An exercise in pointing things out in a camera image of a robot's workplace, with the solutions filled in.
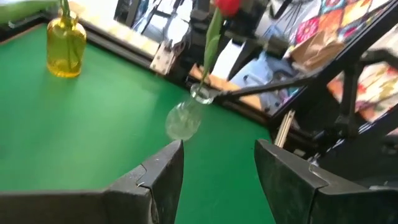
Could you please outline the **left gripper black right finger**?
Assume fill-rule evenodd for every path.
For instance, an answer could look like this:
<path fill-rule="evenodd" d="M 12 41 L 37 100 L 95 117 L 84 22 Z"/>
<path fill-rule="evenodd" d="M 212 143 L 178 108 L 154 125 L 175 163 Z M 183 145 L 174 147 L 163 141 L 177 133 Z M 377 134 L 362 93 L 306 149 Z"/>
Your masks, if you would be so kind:
<path fill-rule="evenodd" d="M 263 139 L 254 160 L 276 224 L 398 224 L 398 187 L 359 185 Z"/>

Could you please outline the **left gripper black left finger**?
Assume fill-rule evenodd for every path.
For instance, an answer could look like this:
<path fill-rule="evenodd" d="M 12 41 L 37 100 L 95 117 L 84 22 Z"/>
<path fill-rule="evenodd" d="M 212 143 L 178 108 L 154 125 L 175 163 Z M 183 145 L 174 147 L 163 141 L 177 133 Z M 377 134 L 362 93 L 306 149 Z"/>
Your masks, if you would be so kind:
<path fill-rule="evenodd" d="M 174 224 L 182 189 L 184 145 L 173 141 L 105 191 L 109 224 Z"/>

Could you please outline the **red artificial tulip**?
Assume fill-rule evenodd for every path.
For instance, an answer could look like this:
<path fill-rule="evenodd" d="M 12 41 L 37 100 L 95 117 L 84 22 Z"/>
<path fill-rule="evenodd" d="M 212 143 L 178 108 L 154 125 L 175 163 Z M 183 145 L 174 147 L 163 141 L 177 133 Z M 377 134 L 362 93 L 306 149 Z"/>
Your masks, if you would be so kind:
<path fill-rule="evenodd" d="M 241 0 L 215 0 L 215 11 L 206 32 L 204 64 L 199 88 L 204 88 L 206 83 L 211 85 L 212 81 L 216 81 L 214 86 L 219 88 L 223 88 L 227 83 L 226 80 L 212 75 L 210 70 L 218 58 L 217 51 L 220 39 L 224 36 L 226 30 L 224 21 L 233 17 L 239 11 L 240 3 Z"/>

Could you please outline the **wide clear cut-glass vase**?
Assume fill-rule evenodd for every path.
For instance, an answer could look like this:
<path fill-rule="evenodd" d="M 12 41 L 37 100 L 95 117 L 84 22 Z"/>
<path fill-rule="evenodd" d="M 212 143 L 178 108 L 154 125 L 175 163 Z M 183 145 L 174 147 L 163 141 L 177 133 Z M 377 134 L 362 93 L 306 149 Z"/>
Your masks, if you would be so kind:
<path fill-rule="evenodd" d="M 190 88 L 190 96 L 175 105 L 165 120 L 165 130 L 170 139 L 189 140 L 200 127 L 203 114 L 214 96 L 204 84 L 195 83 Z"/>

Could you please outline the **yellow glass vase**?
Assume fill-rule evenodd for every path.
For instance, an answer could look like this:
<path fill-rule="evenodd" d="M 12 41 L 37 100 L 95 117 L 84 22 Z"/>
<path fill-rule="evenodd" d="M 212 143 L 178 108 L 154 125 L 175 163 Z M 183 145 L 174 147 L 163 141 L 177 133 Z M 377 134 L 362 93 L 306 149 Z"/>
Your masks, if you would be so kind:
<path fill-rule="evenodd" d="M 47 68 L 57 77 L 75 78 L 81 73 L 86 30 L 73 11 L 60 14 L 47 26 Z"/>

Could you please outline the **green table mat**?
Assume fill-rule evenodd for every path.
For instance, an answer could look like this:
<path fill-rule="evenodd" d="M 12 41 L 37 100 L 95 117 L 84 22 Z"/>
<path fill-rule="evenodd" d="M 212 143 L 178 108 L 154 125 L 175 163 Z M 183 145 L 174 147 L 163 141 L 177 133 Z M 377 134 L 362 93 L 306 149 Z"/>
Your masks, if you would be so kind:
<path fill-rule="evenodd" d="M 46 67 L 46 25 L 0 43 L 0 191 L 101 189 L 170 141 L 186 90 L 87 45 L 77 78 Z M 185 145 L 175 224 L 274 224 L 254 162 L 267 130 L 218 105 Z"/>

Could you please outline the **brown paper bag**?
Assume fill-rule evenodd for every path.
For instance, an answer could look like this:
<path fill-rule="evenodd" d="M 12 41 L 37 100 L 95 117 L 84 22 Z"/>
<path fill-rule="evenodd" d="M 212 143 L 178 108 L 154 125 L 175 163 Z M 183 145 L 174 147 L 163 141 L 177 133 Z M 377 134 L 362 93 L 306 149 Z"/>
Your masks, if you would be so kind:
<path fill-rule="evenodd" d="M 298 44 L 290 53 L 294 64 L 305 71 L 326 65 L 340 53 L 345 44 L 329 32 L 320 31 Z"/>

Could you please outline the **colourful patchwork cloth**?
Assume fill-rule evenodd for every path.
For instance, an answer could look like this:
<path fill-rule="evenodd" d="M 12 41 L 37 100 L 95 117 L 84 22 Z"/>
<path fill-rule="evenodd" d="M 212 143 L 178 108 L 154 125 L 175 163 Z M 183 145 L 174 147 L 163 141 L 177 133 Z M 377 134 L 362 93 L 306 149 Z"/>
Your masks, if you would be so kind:
<path fill-rule="evenodd" d="M 389 0 L 316 0 L 295 32 L 294 48 L 320 31 L 329 32 L 345 46 L 349 38 L 370 24 Z M 365 67 L 359 77 L 356 107 L 374 122 L 398 104 L 398 70 L 381 62 Z"/>

